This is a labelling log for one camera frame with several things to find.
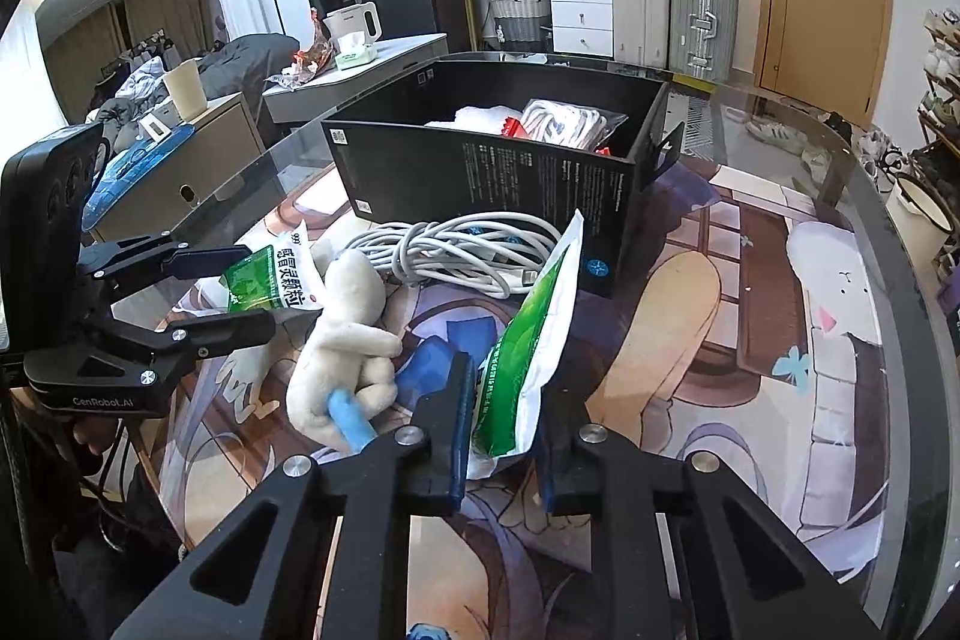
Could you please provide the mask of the green medicine sachet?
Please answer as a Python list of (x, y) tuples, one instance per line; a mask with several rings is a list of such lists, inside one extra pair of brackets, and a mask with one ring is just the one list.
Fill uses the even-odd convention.
[(311, 255), (304, 223), (229, 266), (220, 283), (226, 289), (229, 312), (256, 308), (319, 312), (325, 304), (324, 281)]
[(573, 213), (534, 286), (491, 349), (480, 375), (467, 479), (482, 481), (503, 459), (534, 445), (544, 388), (555, 375), (578, 297), (584, 218)]

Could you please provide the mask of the red white snack bag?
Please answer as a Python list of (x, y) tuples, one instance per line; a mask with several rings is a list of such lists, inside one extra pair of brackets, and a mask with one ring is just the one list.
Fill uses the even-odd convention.
[(505, 136), (505, 138), (517, 138), (517, 140), (537, 140), (537, 136), (532, 135), (532, 133), (524, 127), (521, 119), (519, 119), (519, 117), (512, 117), (512, 115), (508, 115), (508, 117), (503, 120), (500, 135)]

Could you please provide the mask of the white plush toy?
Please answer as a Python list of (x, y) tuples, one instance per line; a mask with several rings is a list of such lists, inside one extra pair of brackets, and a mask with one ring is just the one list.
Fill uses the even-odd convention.
[(327, 266), (324, 284), (324, 310), (288, 381), (286, 416), (303, 437), (348, 453), (352, 447), (329, 411), (329, 398), (337, 390), (352, 393), (364, 422), (391, 408), (397, 398), (392, 361), (402, 341), (377, 326), (386, 284), (359, 250), (343, 250)]

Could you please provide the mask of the beige cabinet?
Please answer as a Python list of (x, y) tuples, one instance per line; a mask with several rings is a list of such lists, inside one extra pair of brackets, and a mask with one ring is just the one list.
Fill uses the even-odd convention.
[(112, 159), (86, 205), (83, 230), (110, 242), (172, 229), (263, 151), (244, 96), (215, 99), (166, 138)]

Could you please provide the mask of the paper cup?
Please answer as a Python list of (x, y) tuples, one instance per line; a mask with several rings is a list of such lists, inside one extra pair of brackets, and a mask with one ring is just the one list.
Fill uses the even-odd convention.
[(183, 122), (197, 119), (208, 107), (199, 71), (200, 60), (189, 58), (163, 74), (163, 83)]

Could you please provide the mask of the black cardboard box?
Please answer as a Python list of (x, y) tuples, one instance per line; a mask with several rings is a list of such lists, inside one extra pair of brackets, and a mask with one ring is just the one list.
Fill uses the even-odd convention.
[[(449, 125), (467, 106), (520, 109), (532, 99), (625, 120), (596, 152)], [(420, 223), (516, 211), (555, 227), (583, 216), (579, 284), (608, 298), (625, 263), (636, 195), (670, 158), (662, 147), (667, 99), (667, 81), (623, 71), (441, 57), (319, 122), (359, 216)]]

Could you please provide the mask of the grey side table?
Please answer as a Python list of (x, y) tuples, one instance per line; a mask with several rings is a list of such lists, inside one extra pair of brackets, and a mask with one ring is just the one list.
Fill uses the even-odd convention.
[(297, 127), (446, 53), (446, 34), (381, 39), (376, 44), (376, 58), (369, 64), (347, 71), (334, 68), (297, 88), (275, 86), (263, 93), (263, 100), (275, 125)]

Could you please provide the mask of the green tissue pack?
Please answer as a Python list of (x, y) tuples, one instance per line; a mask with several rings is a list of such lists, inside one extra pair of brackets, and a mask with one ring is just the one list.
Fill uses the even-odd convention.
[(377, 58), (376, 46), (366, 32), (347, 32), (337, 39), (335, 46), (335, 64), (340, 71), (363, 67)]

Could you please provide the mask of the white electric kettle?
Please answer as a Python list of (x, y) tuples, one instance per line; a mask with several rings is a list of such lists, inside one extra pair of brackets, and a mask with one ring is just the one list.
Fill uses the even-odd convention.
[(377, 42), (382, 37), (381, 19), (374, 2), (355, 3), (331, 11), (322, 19), (322, 23), (335, 42), (342, 41), (348, 34), (361, 35), (366, 44)]

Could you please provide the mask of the white enamel basin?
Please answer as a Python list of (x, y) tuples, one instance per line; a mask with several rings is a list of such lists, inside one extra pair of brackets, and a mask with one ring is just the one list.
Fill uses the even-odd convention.
[(944, 236), (950, 236), (955, 230), (955, 221), (952, 220), (949, 210), (944, 206), (939, 195), (929, 190), (914, 175), (893, 175), (889, 208), (890, 211), (898, 208), (901, 213), (907, 214), (907, 226), (918, 227), (918, 220), (923, 220)]

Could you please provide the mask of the striped laundry basket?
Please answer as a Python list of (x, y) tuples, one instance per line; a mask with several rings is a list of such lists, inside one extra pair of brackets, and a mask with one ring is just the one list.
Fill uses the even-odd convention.
[(550, 28), (550, 0), (490, 0), (501, 49), (542, 52)]

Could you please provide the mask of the wooden shoe rack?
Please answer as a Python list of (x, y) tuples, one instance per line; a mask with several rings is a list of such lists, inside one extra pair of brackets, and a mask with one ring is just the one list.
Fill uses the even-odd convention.
[(916, 165), (946, 200), (958, 200), (958, 13), (952, 8), (924, 13), (931, 38), (923, 55), (926, 92), (918, 120), (926, 144), (914, 153)]

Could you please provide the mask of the silver suitcase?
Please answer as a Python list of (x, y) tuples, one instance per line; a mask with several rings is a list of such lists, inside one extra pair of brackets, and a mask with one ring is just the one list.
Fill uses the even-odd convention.
[(739, 0), (670, 0), (669, 70), (726, 83), (736, 46)]

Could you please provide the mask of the white suitcase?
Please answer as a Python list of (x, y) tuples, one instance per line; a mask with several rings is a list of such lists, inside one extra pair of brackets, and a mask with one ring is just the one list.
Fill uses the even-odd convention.
[(665, 70), (669, 58), (670, 0), (612, 0), (613, 60)]

